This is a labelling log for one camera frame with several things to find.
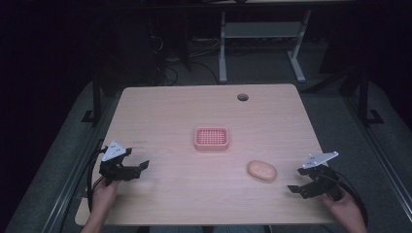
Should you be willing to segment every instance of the pink soap dish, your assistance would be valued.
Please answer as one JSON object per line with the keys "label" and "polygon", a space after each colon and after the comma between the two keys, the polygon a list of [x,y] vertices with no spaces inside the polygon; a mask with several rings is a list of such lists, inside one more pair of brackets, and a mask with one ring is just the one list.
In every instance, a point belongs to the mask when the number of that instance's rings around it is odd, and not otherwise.
{"label": "pink soap dish", "polygon": [[199,127],[194,134],[197,150],[226,150],[229,147],[227,129],[222,127]]}

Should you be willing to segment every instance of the light wood table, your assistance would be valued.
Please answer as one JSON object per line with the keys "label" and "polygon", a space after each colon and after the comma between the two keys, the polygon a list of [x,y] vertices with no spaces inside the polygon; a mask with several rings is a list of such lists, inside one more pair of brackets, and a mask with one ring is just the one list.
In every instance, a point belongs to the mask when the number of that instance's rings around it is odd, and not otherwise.
{"label": "light wood table", "polygon": [[[247,94],[242,102],[238,94]],[[194,148],[194,131],[224,126],[229,147]],[[314,199],[287,185],[310,183],[296,171],[309,153],[322,152],[296,88],[291,84],[127,88],[105,139],[133,148],[123,161],[150,159],[141,178],[122,182],[107,224],[217,225],[334,222]],[[251,160],[276,167],[265,183],[247,173]],[[93,179],[100,177],[98,160]],[[86,223],[84,199],[76,222]]]}

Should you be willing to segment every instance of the soap bar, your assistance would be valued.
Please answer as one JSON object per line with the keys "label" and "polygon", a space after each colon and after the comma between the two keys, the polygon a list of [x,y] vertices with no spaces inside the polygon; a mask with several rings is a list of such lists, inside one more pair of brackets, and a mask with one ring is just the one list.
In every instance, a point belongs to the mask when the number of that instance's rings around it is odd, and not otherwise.
{"label": "soap bar", "polygon": [[276,179],[275,167],[262,161],[254,160],[249,162],[248,173],[267,182],[273,182]]}

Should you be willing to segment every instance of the white metal stand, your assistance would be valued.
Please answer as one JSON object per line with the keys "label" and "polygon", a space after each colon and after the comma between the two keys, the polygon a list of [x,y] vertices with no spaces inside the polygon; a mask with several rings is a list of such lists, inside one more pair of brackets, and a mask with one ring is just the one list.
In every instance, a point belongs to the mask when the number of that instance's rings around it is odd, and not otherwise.
{"label": "white metal stand", "polygon": [[305,77],[297,61],[300,45],[305,35],[311,11],[305,12],[302,21],[290,22],[226,22],[225,12],[222,12],[221,25],[221,53],[219,55],[219,77],[221,83],[227,82],[226,60],[224,56],[225,38],[281,38],[295,37],[296,44],[293,50],[288,51],[292,68],[300,83]]}

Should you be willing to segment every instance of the hand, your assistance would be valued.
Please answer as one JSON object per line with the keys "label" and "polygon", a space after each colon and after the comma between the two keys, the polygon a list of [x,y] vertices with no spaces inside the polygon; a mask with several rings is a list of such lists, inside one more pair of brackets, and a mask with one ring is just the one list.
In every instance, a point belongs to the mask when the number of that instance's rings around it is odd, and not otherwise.
{"label": "hand", "polygon": [[82,232],[100,232],[109,212],[115,203],[119,181],[114,181],[106,186],[106,179],[100,178],[93,190],[93,203],[90,216],[88,217]]}
{"label": "hand", "polygon": [[339,187],[342,191],[342,199],[334,202],[326,194],[318,196],[320,200],[350,233],[366,233],[367,229],[363,222],[361,211],[354,198]]}

